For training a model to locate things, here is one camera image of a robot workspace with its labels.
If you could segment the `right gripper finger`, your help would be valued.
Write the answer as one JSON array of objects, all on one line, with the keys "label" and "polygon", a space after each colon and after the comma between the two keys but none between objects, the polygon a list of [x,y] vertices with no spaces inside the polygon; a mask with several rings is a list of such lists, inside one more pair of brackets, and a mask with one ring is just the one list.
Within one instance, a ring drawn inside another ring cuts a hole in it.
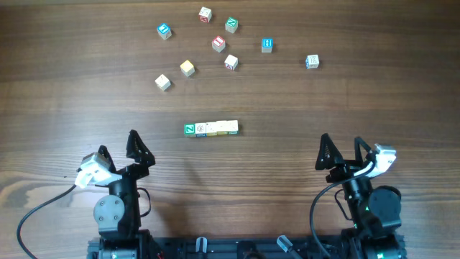
[{"label": "right gripper finger", "polygon": [[[365,156],[362,155],[362,150],[366,152]],[[369,155],[371,151],[371,147],[361,137],[354,138],[355,161],[358,162],[360,166],[368,166],[372,161]]]},{"label": "right gripper finger", "polygon": [[315,164],[317,171],[344,166],[344,159],[328,133],[321,135],[320,148]]}]

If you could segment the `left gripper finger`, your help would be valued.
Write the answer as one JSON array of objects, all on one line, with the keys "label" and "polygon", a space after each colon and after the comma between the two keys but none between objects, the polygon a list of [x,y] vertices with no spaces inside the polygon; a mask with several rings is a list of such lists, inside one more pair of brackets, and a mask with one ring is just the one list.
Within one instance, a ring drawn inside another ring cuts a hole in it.
[{"label": "left gripper finger", "polygon": [[139,133],[132,129],[129,132],[126,144],[126,157],[133,159],[136,163],[150,167],[155,165],[155,157],[143,143]]},{"label": "left gripper finger", "polygon": [[98,153],[101,154],[109,163],[109,171],[111,173],[115,173],[116,172],[116,166],[114,165],[114,162],[112,160],[112,157],[110,155],[110,153],[108,152],[108,149],[106,146],[104,145],[101,145],[98,149]]}]

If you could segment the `green Z letter block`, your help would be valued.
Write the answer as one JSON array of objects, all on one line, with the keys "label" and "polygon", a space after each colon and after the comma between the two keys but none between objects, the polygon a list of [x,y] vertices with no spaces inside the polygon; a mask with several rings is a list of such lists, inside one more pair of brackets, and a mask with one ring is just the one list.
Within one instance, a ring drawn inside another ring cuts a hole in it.
[{"label": "green Z letter block", "polygon": [[196,137],[196,125],[192,124],[184,124],[184,135],[186,137]]}]

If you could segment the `blue sided picture block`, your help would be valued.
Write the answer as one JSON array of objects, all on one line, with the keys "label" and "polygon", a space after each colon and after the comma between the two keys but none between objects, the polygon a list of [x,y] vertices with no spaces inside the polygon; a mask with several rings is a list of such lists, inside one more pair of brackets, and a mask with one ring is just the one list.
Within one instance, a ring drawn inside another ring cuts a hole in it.
[{"label": "blue sided picture block", "polygon": [[200,122],[195,123],[195,136],[196,137],[206,137],[206,123]]}]

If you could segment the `yellow edged picture block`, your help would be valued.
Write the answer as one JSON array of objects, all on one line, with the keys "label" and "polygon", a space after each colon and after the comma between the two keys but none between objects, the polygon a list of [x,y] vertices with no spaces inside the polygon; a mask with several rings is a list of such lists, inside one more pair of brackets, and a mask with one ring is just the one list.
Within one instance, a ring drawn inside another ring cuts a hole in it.
[{"label": "yellow edged picture block", "polygon": [[206,123],[206,136],[216,136],[217,135],[217,126],[216,122],[207,122]]}]

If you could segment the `yellow sided picture block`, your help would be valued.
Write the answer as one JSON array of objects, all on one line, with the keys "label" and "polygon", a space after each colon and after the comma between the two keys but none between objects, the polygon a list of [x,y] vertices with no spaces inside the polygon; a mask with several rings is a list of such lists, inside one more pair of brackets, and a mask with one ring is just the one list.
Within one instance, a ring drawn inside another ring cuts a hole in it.
[{"label": "yellow sided picture block", "polygon": [[229,133],[228,122],[225,120],[217,121],[216,122],[216,132],[217,132],[217,135],[227,135]]}]

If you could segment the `green edged picture block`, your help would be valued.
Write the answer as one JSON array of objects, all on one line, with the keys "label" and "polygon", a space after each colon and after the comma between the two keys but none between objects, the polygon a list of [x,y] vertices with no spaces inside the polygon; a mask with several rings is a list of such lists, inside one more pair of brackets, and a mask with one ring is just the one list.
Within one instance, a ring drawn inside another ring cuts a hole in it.
[{"label": "green edged picture block", "polygon": [[230,135],[236,135],[239,132],[239,123],[237,120],[227,122],[227,130]]}]

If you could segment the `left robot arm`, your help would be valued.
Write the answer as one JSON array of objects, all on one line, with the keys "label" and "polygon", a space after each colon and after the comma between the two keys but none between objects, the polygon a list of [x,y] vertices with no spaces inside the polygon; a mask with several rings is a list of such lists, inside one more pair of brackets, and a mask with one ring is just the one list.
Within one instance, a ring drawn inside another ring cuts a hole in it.
[{"label": "left robot arm", "polygon": [[109,194],[94,207],[100,238],[88,243],[87,259],[163,257],[150,231],[140,228],[141,218],[148,213],[140,212],[137,181],[150,174],[149,167],[155,164],[155,157],[134,129],[129,133],[126,156],[134,163],[120,170],[109,166],[109,171],[120,179],[107,184]]}]

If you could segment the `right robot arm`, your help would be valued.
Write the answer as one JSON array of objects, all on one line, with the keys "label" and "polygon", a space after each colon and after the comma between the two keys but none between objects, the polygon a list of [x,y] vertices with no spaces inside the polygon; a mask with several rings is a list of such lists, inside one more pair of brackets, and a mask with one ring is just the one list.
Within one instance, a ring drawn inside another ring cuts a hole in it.
[{"label": "right robot arm", "polygon": [[[345,160],[327,133],[321,135],[317,171],[328,170],[325,189],[310,207],[309,225],[313,239],[325,258],[406,258],[401,227],[402,194],[392,186],[374,188],[371,180],[385,173],[396,160],[397,151],[390,145],[368,145],[354,139],[354,159]],[[341,186],[353,227],[341,231],[340,246],[332,248],[320,241],[314,229],[314,209],[329,190]]]}]

